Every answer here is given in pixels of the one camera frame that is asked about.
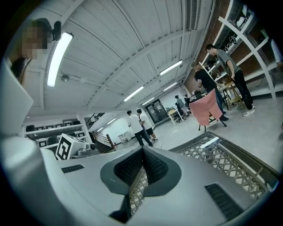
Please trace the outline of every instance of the black pants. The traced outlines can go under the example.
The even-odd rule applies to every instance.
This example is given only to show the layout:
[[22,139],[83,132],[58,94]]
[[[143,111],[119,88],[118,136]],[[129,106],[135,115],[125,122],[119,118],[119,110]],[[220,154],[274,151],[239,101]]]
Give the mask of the black pants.
[[139,142],[140,145],[144,145],[141,136],[143,137],[143,139],[145,139],[145,141],[152,147],[153,144],[150,142],[149,138],[147,137],[147,135],[145,134],[144,130],[141,130],[140,132],[137,132],[134,134]]
[[242,70],[239,70],[235,73],[235,79],[234,83],[237,86],[238,90],[240,91],[240,94],[242,95],[243,101],[245,102],[247,109],[252,109],[252,96],[247,88],[246,81],[243,76]]

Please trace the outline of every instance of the railing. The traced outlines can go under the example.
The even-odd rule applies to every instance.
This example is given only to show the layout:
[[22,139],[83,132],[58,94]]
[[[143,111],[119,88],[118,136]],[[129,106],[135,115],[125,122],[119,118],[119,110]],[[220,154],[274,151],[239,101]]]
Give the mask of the railing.
[[99,120],[99,118],[101,116],[103,116],[105,113],[94,113],[90,118],[89,120],[86,122],[86,125],[87,125],[87,128],[91,128],[92,125],[97,122]]
[[98,141],[98,142],[100,142],[100,143],[102,143],[102,144],[104,144],[106,146],[109,146],[109,147],[115,149],[115,147],[113,145],[113,142],[110,139],[110,136],[108,134],[106,134],[106,137],[102,136],[102,135],[100,135],[98,133],[95,133],[95,132],[93,132],[92,134],[93,134],[94,139],[96,139],[96,141]]

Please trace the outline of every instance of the sneaker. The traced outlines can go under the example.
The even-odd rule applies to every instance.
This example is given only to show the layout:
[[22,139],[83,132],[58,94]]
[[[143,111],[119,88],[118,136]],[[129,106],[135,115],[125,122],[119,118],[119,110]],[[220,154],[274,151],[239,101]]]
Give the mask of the sneaker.
[[254,109],[251,109],[251,110],[246,110],[244,113],[242,113],[242,116],[249,116],[250,114],[253,114],[255,113],[255,110]]
[[219,118],[219,120],[221,120],[221,121],[228,121],[229,118],[225,117],[224,115],[221,115],[221,117]]

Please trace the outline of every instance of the fluorescent light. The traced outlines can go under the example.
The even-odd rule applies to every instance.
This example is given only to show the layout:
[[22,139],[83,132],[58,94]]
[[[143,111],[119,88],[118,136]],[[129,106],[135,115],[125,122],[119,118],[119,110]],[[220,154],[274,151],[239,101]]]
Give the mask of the fluorescent light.
[[211,143],[213,143],[214,141],[217,141],[219,139],[219,137],[214,137],[213,139],[211,139],[210,141],[206,142],[205,144],[203,144],[202,146],[200,146],[200,148],[204,148],[208,145],[210,145]]
[[101,127],[99,130],[97,130],[97,132],[99,132],[100,130],[102,130],[103,129],[103,127]]
[[48,72],[47,85],[49,87],[55,86],[55,81],[56,81],[56,77],[57,77],[57,73],[58,73],[58,69],[59,69],[61,60],[72,38],[73,36],[71,34],[64,32],[62,34],[60,41],[58,42],[56,46],[56,49],[52,56],[51,64],[49,67],[49,72]]
[[112,119],[110,122],[108,122],[108,124],[110,124],[111,122],[113,122],[116,118]]
[[164,75],[165,73],[167,73],[168,71],[172,70],[173,68],[177,67],[178,65],[180,65],[183,61],[180,60],[177,63],[173,64],[172,66],[170,66],[169,68],[165,69],[164,71],[160,72],[160,75]]
[[154,99],[154,97],[152,97],[151,99],[149,99],[147,102],[143,103],[142,105],[146,105],[148,102],[152,101]]
[[139,87],[135,92],[133,92],[130,96],[128,96],[124,101],[131,99],[135,94],[137,94],[142,89],[143,89],[143,87]]
[[174,83],[174,84],[168,86],[164,91],[166,91],[167,89],[170,89],[172,86],[174,86],[174,85],[176,85],[176,84],[177,84],[177,83]]

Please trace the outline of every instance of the black vent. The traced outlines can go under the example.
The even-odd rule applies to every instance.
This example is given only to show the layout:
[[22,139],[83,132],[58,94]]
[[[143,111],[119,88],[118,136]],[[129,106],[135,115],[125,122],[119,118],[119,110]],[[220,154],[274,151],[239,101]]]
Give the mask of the black vent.
[[142,167],[142,150],[124,159],[114,167],[115,175],[131,186]]
[[218,184],[207,185],[205,189],[228,221],[243,212],[237,203]]
[[75,166],[68,166],[65,168],[62,168],[63,173],[70,173],[76,170],[83,169],[84,167],[82,165],[75,165]]
[[146,171],[149,185],[160,180],[168,172],[168,166],[148,151],[144,151],[143,166]]

